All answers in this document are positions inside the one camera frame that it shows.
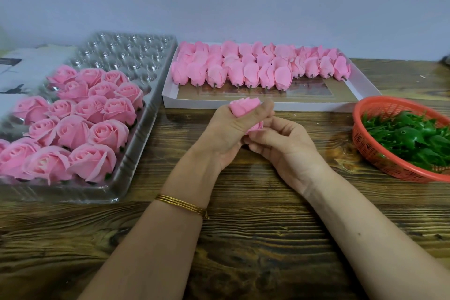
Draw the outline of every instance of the gold bracelet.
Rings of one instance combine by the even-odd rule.
[[[193,212],[199,214],[204,219],[209,219],[208,211],[206,209],[202,209],[202,208],[199,208],[198,206],[180,201],[179,199],[159,194],[155,197],[155,200],[159,200],[159,201],[166,202],[168,204],[180,206],[182,208],[185,208],[187,210],[190,210],[190,211],[193,211]]]

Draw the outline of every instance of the person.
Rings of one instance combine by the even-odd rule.
[[[194,210],[207,207],[219,173],[243,144],[312,205],[369,298],[448,299],[449,271],[335,173],[307,131],[274,116],[273,107],[266,100],[240,118],[228,106],[217,109],[160,191],[193,208],[153,201],[79,300],[181,299],[203,222]],[[260,121],[265,130],[245,136]]]

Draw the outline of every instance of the right hand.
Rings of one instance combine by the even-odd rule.
[[[250,132],[244,142],[270,161],[280,177],[301,195],[323,174],[333,171],[302,125],[273,116],[264,120],[264,127]]]

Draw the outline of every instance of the basket rim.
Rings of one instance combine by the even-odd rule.
[[[432,108],[429,108],[427,106],[415,103],[413,101],[410,101],[410,100],[404,99],[404,98],[396,98],[393,96],[379,95],[379,96],[369,96],[369,97],[364,98],[357,102],[357,104],[355,105],[355,109],[353,110],[353,121],[355,123],[355,126],[358,128],[358,130],[360,132],[363,133],[364,138],[374,147],[374,149],[376,149],[379,153],[385,155],[386,158],[389,158],[390,160],[395,162],[397,165],[403,167],[406,170],[414,172],[422,177],[429,178],[433,181],[450,183],[450,175],[440,174],[440,173],[422,169],[422,168],[417,167],[411,163],[408,163],[407,161],[396,156],[395,154],[390,152],[388,149],[381,146],[381,144],[378,141],[376,141],[364,127],[364,125],[361,121],[361,116],[363,113],[363,109],[365,108],[365,106],[368,103],[391,102],[391,103],[395,104],[395,103],[399,103],[399,101],[402,104],[419,107],[419,108],[423,109],[424,111],[426,111],[427,115],[430,115],[432,118],[439,118],[442,122],[447,122],[448,124],[450,124],[450,119],[448,117],[446,117],[445,115],[442,115],[441,113],[435,111]]]

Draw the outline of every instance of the table surface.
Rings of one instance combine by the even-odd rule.
[[[450,115],[448,68],[424,61],[353,62],[382,94]],[[117,204],[0,202],[0,298],[76,299],[212,114],[161,107],[131,188]],[[278,116],[305,126],[335,171],[450,268],[450,185],[403,182],[363,161],[352,144],[351,114]],[[366,299],[318,216],[260,156],[239,152],[219,176],[208,212],[186,299]]]

